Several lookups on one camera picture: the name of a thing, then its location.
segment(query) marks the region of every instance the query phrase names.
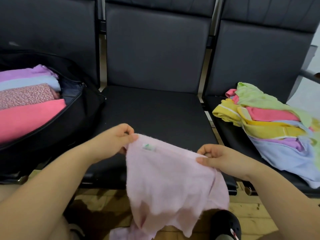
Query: black bag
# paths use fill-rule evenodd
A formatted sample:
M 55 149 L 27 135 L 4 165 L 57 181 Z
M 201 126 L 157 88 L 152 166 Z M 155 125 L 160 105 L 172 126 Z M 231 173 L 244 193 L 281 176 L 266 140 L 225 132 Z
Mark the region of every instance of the black bag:
M 0 145 L 0 174 L 33 170 L 86 141 L 104 105 L 105 97 L 73 61 L 53 54 L 26 50 L 0 51 L 0 71 L 45 65 L 59 76 L 67 106 L 40 128 Z

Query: chair backrest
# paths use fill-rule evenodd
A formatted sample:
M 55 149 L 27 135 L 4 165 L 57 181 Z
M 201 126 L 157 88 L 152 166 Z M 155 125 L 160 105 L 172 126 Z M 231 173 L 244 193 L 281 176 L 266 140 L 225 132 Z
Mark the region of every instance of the chair backrest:
M 100 85 L 96 0 L 0 0 L 0 49 L 53 53 Z
M 197 93 L 215 0 L 106 0 L 108 85 Z
M 286 102 L 320 21 L 320 0 L 224 0 L 205 96 L 251 83 Z

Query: white wall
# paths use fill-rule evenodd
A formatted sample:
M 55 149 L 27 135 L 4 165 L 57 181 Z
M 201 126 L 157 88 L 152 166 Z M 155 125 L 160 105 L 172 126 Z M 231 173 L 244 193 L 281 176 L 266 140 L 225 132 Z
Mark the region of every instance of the white wall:
M 315 53 L 308 70 L 317 73 L 320 72 L 320 26 L 318 27 L 311 44 L 318 46 L 318 50 Z M 304 109 L 314 117 L 320 119 L 320 84 L 303 78 L 297 91 L 287 104 Z

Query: hand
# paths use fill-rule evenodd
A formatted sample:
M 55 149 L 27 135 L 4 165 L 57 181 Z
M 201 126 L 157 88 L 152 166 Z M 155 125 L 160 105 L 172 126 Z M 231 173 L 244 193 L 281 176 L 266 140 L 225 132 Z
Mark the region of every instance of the hand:
M 125 154 L 124 146 L 137 139 L 138 135 L 134 134 L 130 125 L 120 124 L 100 133 L 80 146 L 88 153 L 92 163 L 97 163 L 118 152 Z
M 250 175 L 259 167 L 263 167 L 262 163 L 224 145 L 206 144 L 198 150 L 198 153 L 207 157 L 198 157 L 196 159 L 198 163 L 220 169 L 245 181 L 250 181 Z

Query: row of seats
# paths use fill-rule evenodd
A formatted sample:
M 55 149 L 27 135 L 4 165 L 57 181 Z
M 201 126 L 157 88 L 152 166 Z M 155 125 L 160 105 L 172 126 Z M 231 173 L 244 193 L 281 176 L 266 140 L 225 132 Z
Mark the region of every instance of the row of seats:
M 103 23 L 98 1 L 0 0 L 0 47 L 70 58 L 99 87 L 103 24 L 106 105 L 92 136 L 128 123 L 137 133 L 192 151 L 217 144 L 197 95 L 216 0 L 105 0 Z M 207 109 L 239 81 L 286 102 L 319 24 L 319 7 L 320 0 L 224 0 L 203 93 Z M 226 146 L 266 164 L 241 128 L 212 119 Z M 320 189 L 280 173 L 305 194 L 320 197 Z M 234 178 L 224 177 L 229 193 L 236 194 Z M 124 189 L 125 158 L 92 165 L 82 186 Z

